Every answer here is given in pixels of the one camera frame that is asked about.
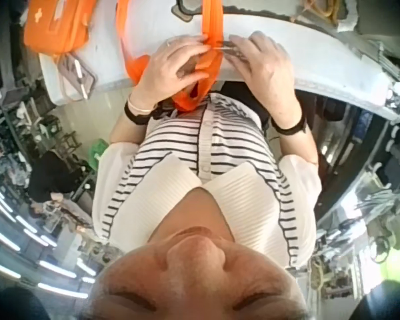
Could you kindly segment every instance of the white bracelet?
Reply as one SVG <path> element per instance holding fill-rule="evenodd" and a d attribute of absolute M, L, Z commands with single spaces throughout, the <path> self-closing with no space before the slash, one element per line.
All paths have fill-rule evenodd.
<path fill-rule="evenodd" d="M 143 113 L 144 115 L 149 115 L 151 112 L 154 111 L 154 109 L 157 107 L 157 105 L 154 106 L 154 108 L 152 110 L 146 110 L 146 109 L 140 109 L 140 108 L 136 108 L 133 103 L 131 102 L 131 94 L 129 95 L 129 97 L 127 98 L 127 106 L 132 109 L 135 110 L 139 113 Z"/>

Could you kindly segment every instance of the orange strap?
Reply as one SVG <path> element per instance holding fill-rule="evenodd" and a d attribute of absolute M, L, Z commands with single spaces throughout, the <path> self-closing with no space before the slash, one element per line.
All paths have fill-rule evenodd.
<path fill-rule="evenodd" d="M 117 32 L 120 39 L 122 39 L 123 46 L 125 35 L 125 25 L 127 18 L 127 8 L 130 0 L 119 0 L 117 5 Z M 223 8 L 222 0 L 203 0 L 203 34 L 208 38 L 205 44 L 211 47 L 222 46 L 223 41 Z M 137 59 L 132 58 L 128 54 L 128 48 L 124 47 L 126 71 L 130 78 L 138 84 L 141 80 L 142 73 L 149 62 L 149 56 L 143 55 Z M 181 111 L 192 111 L 202 102 L 204 97 L 208 94 L 215 80 L 218 78 L 219 70 L 221 68 L 222 53 L 219 50 L 212 50 L 202 58 L 196 65 L 196 70 L 202 70 L 209 74 L 209 78 L 200 80 L 197 88 L 197 96 L 190 97 L 184 91 L 178 92 L 172 98 L 176 102 L 176 107 Z"/>

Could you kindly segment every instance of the woman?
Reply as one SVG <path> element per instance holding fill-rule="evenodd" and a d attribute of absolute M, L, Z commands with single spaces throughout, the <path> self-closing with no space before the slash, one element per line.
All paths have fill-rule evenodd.
<path fill-rule="evenodd" d="M 94 227 L 128 254 L 98 278 L 89 313 L 303 319 L 300 290 L 284 268 L 304 265 L 313 251 L 321 186 L 282 46 L 260 32 L 231 36 L 244 57 L 227 57 L 281 133 L 279 164 L 258 115 L 218 93 L 145 137 L 144 116 L 158 102 L 207 77 L 178 77 L 190 58 L 211 49 L 202 40 L 180 37 L 151 57 L 101 158 Z"/>

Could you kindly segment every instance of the black wristband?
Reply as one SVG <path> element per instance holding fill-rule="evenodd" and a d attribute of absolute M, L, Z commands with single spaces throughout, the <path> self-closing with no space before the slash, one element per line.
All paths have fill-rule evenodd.
<path fill-rule="evenodd" d="M 302 131 L 306 132 L 307 129 L 307 118 L 305 118 L 304 112 L 302 111 L 301 120 L 292 128 L 289 129 L 282 129 L 280 128 L 273 118 L 271 118 L 271 124 L 275 128 L 275 130 L 280 133 L 281 135 L 295 135 L 296 133 Z"/>
<path fill-rule="evenodd" d="M 132 113 L 132 111 L 129 109 L 129 106 L 127 105 L 127 101 L 125 104 L 125 114 L 126 114 L 126 117 L 136 125 L 147 125 L 148 121 L 151 118 L 151 114 L 149 114 L 149 115 L 134 115 Z"/>

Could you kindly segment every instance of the striped shirt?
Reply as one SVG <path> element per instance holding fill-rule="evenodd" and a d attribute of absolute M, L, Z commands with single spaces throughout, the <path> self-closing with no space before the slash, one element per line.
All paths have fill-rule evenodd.
<path fill-rule="evenodd" d="M 196 187 L 212 194 L 236 242 L 283 267 L 310 257 L 317 168 L 296 155 L 277 163 L 258 116 L 218 93 L 196 111 L 160 122 L 140 146 L 108 148 L 93 204 L 95 231 L 124 251 L 136 249 Z"/>

